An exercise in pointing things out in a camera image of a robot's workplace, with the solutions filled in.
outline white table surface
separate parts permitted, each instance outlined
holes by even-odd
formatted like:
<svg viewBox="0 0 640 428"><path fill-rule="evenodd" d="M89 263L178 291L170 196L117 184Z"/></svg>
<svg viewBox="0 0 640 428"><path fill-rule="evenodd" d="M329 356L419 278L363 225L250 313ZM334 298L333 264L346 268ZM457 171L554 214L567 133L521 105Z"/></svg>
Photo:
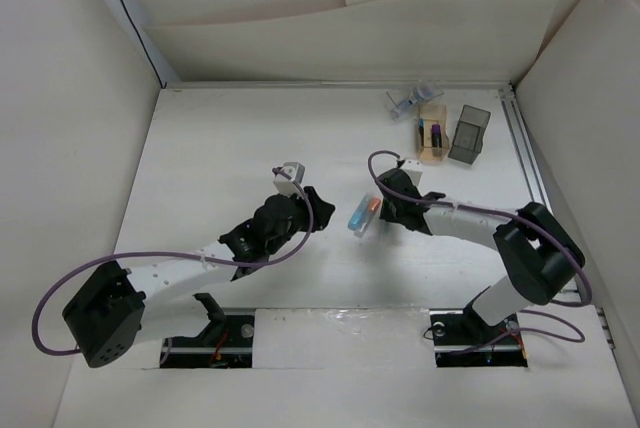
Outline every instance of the white table surface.
<svg viewBox="0 0 640 428"><path fill-rule="evenodd" d="M221 306L464 306L505 274L497 253L380 222L363 239L346 228L363 194L375 189L367 156L381 148L415 155L415 126L390 121L384 93L362 87L163 90L116 251L195 251L275 193L272 167L300 161L304 184L337 207L329 227L290 261L211 287ZM447 159L426 167L420 190L524 206L530 195L497 90L446 90L443 102L451 139L464 104L491 111L484 148L472 166ZM379 172L392 166L391 157L376 163Z"/></svg>
<svg viewBox="0 0 640 428"><path fill-rule="evenodd" d="M380 225L359 240L346 229L372 188L367 155L412 153L412 126L389 122L383 92L163 91L118 251L209 243L251 216L273 193L270 168L289 160L306 165L305 183L337 211L289 263L212 290L222 306L268 308L257 312L256 368L155 369L159 342L99 370L77 357L56 428L636 426L592 307L548 308L578 324L587 342L525 335L529 369L435 367L421 338L424 307L464 306L504 269L469 243ZM421 191L501 207L529 201L498 93L448 90L444 101L449 135L463 104L492 112L484 150L471 167L447 160L425 168ZM323 309L287 309L299 307ZM546 319L521 321L565 332Z"/></svg>

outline blue object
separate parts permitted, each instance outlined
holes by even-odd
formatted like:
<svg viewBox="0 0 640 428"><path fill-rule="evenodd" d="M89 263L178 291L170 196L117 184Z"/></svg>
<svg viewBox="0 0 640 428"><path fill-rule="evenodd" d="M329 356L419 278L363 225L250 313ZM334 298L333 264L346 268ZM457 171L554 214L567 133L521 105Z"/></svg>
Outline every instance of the blue object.
<svg viewBox="0 0 640 428"><path fill-rule="evenodd" d="M375 218L378 208L382 204L380 198L376 198L371 193L364 195L358 208L351 216L347 228L349 228L356 236L361 237Z"/></svg>
<svg viewBox="0 0 640 428"><path fill-rule="evenodd" d="M347 224L347 228L349 228L351 231L356 231L365 221L367 207L369 206L369 201L371 200L371 198L372 197L370 194L366 194L364 195L364 198L362 198L362 201L360 201L358 208L356 208L356 211L353 213L351 219L349 220L349 223Z"/></svg>

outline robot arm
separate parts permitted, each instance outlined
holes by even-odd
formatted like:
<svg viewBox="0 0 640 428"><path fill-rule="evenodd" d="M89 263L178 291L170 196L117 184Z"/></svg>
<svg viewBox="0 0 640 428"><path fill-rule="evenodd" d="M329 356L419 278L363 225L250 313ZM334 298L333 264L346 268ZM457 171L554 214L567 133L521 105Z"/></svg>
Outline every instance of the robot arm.
<svg viewBox="0 0 640 428"><path fill-rule="evenodd" d="M278 194L252 218L199 250L202 260L124 269L112 261L93 272L62 313L90 367L109 364L142 341L180 335L210 342L222 334L224 312L211 294L199 290L254 273L296 233L323 230L335 211L313 187L305 187L313 212L310 227L309 208L293 183L300 186L304 166L286 163L281 172L287 177L274 179ZM205 257L236 263L209 263Z"/></svg>
<svg viewBox="0 0 640 428"><path fill-rule="evenodd" d="M420 175L420 164L407 160L378 178L396 193L416 200L440 201L442 205L411 203L383 192L380 218L426 235L453 236L496 250L507 271L507 276L463 310L462 323L474 339L486 339L487 333L495 333L493 327L529 305L549 303L575 275L562 253L517 221L457 209L457 202L443 193L421 196L416 188ZM584 266L582 252L546 207L532 202L510 212L550 233Z"/></svg>

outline white wall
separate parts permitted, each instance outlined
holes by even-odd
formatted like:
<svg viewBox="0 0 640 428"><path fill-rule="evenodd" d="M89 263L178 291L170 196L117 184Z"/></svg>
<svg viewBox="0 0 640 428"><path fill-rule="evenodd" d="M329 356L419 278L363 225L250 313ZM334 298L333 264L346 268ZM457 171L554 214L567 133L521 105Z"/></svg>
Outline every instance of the white wall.
<svg viewBox="0 0 640 428"><path fill-rule="evenodd" d="M624 329L622 317L616 307L615 298L611 296L603 277L596 266L596 262L589 250L590 245L585 241L585 236L580 229L578 222L571 209L565 195L563 194L557 180L551 173L549 162L542 154L540 148L532 139L534 151L540 173L544 179L545 189L549 196L549 201L553 208L554 216L560 221L567 233L575 240L585 255L585 271L589 276L589 281L593 287L593 301L598 307L603 308L611 336L615 342L613 351L620 376L624 382L627 395L631 402L636 420L640 422L640 360L638 359L633 341Z"/></svg>
<svg viewBox="0 0 640 428"><path fill-rule="evenodd" d="M32 310L63 273L113 249L158 84L102 0L0 9L0 424L43 427L70 360L34 348ZM62 298L44 335L69 348Z"/></svg>
<svg viewBox="0 0 640 428"><path fill-rule="evenodd" d="M418 13L416 8L407 10L410 13L408 20L399 11L408 0L364 3L369 1L372 0L139 0L150 14L141 24L149 28L147 32L154 43L186 81L398 79L416 76L517 81L523 74L521 68L487 72L484 61L478 63L468 55L478 46L495 48L496 44L515 35L519 50L534 46L526 57L528 69L541 44L549 40L578 0L537 0L535 3L549 3L551 6L549 10L528 11L527 16L535 18L533 23L518 13L523 6L532 5L531 0L473 0L470 9L454 0L431 0L430 4L414 1L422 12ZM340 9L345 2L354 6ZM372 22L370 10L375 10L373 12L383 21ZM488 16L491 22L478 20L478 15ZM422 20L424 30L418 30L417 19ZM538 36L538 29L514 28L516 23L523 22L528 28L537 27L538 23L544 25L542 34ZM411 35L416 30L420 38ZM274 31L284 39L274 38ZM227 38L225 32L231 32L240 40L240 48ZM475 36L479 33L488 39L478 41ZM342 43L346 43L350 50L336 48L342 47L343 37L346 42ZM247 39L256 46L247 47ZM320 50L321 53L313 52L312 48L318 46L325 49ZM353 51L358 46L362 47L360 51ZM289 56L287 48L294 55ZM515 54L519 50L502 45L501 48L493 49L501 63L503 58L513 57L510 60L512 65L522 64ZM224 53L221 55L225 49L233 52L231 57L224 56ZM372 62L367 58L375 53L381 53L384 60ZM394 54L401 58L400 67L396 62L389 62ZM283 63L293 65L293 69L283 69ZM363 65L376 68L363 73ZM359 76L354 75L354 71L345 72L346 67L353 68Z"/></svg>
<svg viewBox="0 0 640 428"><path fill-rule="evenodd" d="M632 1L581 0L516 94L548 161L550 186L561 193L554 209L590 252L595 301L607 314L640 420L639 33L640 7Z"/></svg>

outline purple cable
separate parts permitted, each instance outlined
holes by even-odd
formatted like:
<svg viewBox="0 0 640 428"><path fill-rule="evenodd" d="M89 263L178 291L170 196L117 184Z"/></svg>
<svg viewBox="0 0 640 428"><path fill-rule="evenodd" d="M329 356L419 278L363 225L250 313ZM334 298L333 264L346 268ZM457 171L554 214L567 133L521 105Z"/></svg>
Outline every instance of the purple cable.
<svg viewBox="0 0 640 428"><path fill-rule="evenodd" d="M555 305L568 306L568 307L571 307L571 308L579 308L579 307L582 307L582 306L587 306L587 305L589 305L591 303L591 300L593 299L593 290L591 289L591 283L589 283L587 275L584 273L584 271L582 270L582 268L580 267L580 265L578 264L576 259L571 254L571 252L567 248L565 248L558 240L556 240L551 234L549 234L546 230L540 228L538 225L536 225L535 223L532 223L531 221L527 220L526 218L523 218L523 217L518 216L518 215L514 215L513 213L509 213L507 211L494 210L494 209L490 209L490 208L481 208L481 207L478 207L478 206L465 205L464 203L458 203L458 204L454 205L453 203L451 203L449 201L442 201L442 200L416 200L415 198L411 198L409 196L405 196L405 195L403 195L401 193L396 193L395 191L393 191L393 190L387 188L386 186L384 186L384 184L382 184L382 182L378 179L377 175L373 171L373 164L372 164L373 163L373 159L378 155L391 155L391 156L395 156L397 159L400 159L400 155L398 153L396 153L394 151L390 151L390 150L379 150L379 151L375 151L375 152L371 153L371 155L369 155L369 159L367 160L367 167L369 168L369 174L373 178L373 181L376 184L376 186L378 188L380 188L380 190L382 190L382 191L384 191L384 192L386 192L386 193L388 193L388 194L390 194L390 195L392 195L392 196L394 196L396 198L399 198L400 200L403 200L403 201L409 201L411 203L417 203L417 204L421 204L421 205L446 206L446 207L449 207L449 208L457 208L457 209L462 210L462 211L470 211L472 213L483 213L483 214L491 215L491 216L500 216L500 217L503 217L503 218L509 218L511 220L517 221L518 223L520 223L522 225L525 225L528 228L531 228L538 235L540 235L542 238L544 238L549 243L551 243L556 250L558 250L560 253L562 253L562 255L567 259L567 261L569 262L569 264L571 265L571 267L575 271L576 275L578 276L578 278L580 278L580 281L584 285L585 296L584 296L584 300L582 302L551 300L551 303L553 303Z"/></svg>
<svg viewBox="0 0 640 428"><path fill-rule="evenodd" d="M232 261L232 260L221 260L219 258L214 258L212 256L201 256L194 253L183 253L179 251L130 251L126 253L114 253L111 255L106 255L100 258L96 258L95 260L88 261L87 263L79 266L75 270L70 271L69 273L64 275L62 278L60 278L58 281L56 281L53 284L53 286L49 288L49 290L44 294L42 299L38 302L38 305L36 306L36 309L33 312L33 318L31 319L31 337L33 338L33 343L36 345L36 348L38 348L42 353L50 356L68 356L68 355L75 355L77 353L80 353L80 350L77 348L73 350L53 350L45 346L44 343L42 343L42 339L40 338L40 331L38 327L39 327L42 311L44 310L44 307L46 306L47 302L51 299L51 297L54 295L54 293L58 291L69 280L76 277L80 273L87 271L90 268L93 268L96 265L101 265L109 261L120 260L123 258L166 257L166 258L180 258L180 259L194 260L194 261L204 260L209 263L215 263L217 265L223 265L223 266L240 266L241 265L241 266L247 266L251 268L262 268L264 266L272 266L272 265L277 265L278 263L282 263L283 261L288 260L289 258L294 256L296 253L298 253L302 249L304 244L307 242L309 237L311 236L311 231L313 230L313 223L314 223L313 208L311 207L311 202L309 201L309 197L304 192L304 189L302 188L302 186L300 186L300 183L292 179L288 174L283 172L280 168L274 168L271 171L275 175L284 176L286 179L291 181L291 183L293 183L293 186L295 186L296 189L300 192L300 196L304 200L305 205L307 205L307 210L309 210L309 228L307 228L307 231L305 232L302 240L300 240L300 243L298 243L296 247L293 248L290 252L288 252L285 255L282 255L280 258L276 258L275 260L264 261L261 263L244 263L244 262L241 263L241 262Z"/></svg>
<svg viewBox="0 0 640 428"><path fill-rule="evenodd" d="M482 348L486 348L487 346L495 345L496 343L498 343L499 341L503 340L504 338L507 338L508 336L517 335L519 333L538 333L539 335L550 336L552 338L557 338L557 339L562 340L562 341L568 341L570 343L584 343L584 341L587 339L584 336L584 333L580 330L580 328L578 328L573 323L570 323L567 320L565 320L563 318L560 318L559 316L552 315L550 313L544 313L542 311L535 311L535 310L520 310L520 313L526 313L528 315L544 316L545 318L551 318L552 320L558 321L558 322L562 323L563 325L568 326L573 331L575 331L578 334L578 338L569 338L568 336L558 335L557 333L552 333L551 331L547 331L547 330L541 330L540 328L520 327L520 328L514 328L514 329L511 329L511 330L507 330L504 333L496 336L493 340L487 341L486 343L483 343L482 345L472 346L472 347L466 348L464 350L452 351L452 352L450 352L450 354L452 354L452 355L468 355L469 353L473 353L475 351L481 350Z"/></svg>

